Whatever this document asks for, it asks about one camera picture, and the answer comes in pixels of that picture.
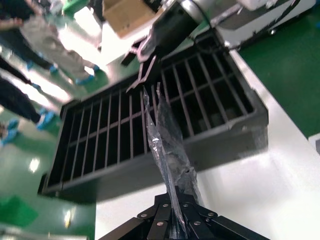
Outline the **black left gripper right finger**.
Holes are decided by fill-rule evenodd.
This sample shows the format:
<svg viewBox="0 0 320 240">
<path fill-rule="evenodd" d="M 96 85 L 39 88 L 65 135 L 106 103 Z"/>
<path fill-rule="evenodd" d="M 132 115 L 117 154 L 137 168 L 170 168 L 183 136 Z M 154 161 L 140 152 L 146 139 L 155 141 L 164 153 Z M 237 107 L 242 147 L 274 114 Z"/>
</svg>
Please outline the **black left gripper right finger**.
<svg viewBox="0 0 320 240">
<path fill-rule="evenodd" d="M 267 238 L 216 212 L 200 206 L 189 194 L 178 202 L 190 240 L 266 240 Z"/>
</svg>

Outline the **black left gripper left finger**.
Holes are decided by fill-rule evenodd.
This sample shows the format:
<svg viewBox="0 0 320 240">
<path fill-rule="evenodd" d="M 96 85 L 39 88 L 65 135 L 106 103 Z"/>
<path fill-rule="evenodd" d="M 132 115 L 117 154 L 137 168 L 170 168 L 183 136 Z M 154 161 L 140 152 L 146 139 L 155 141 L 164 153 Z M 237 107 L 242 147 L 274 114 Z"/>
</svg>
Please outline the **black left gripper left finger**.
<svg viewBox="0 0 320 240">
<path fill-rule="evenodd" d="M 172 205 L 168 193 L 156 195 L 154 204 L 132 217 L 102 240 L 167 240 L 172 220 Z"/>
</svg>

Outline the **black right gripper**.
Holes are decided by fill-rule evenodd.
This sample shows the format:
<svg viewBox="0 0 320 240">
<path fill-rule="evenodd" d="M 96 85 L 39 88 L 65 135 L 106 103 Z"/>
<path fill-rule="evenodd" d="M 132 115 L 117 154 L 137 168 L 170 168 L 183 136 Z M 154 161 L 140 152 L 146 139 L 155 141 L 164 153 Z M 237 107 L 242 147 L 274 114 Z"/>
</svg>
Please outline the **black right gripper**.
<svg viewBox="0 0 320 240">
<path fill-rule="evenodd" d="M 128 66 L 137 57 L 140 62 L 137 79 L 127 88 L 130 93 L 158 74 L 158 57 L 176 49 L 199 25 L 200 11 L 191 2 L 175 2 L 153 23 L 149 37 L 136 40 L 121 64 Z"/>
</svg>

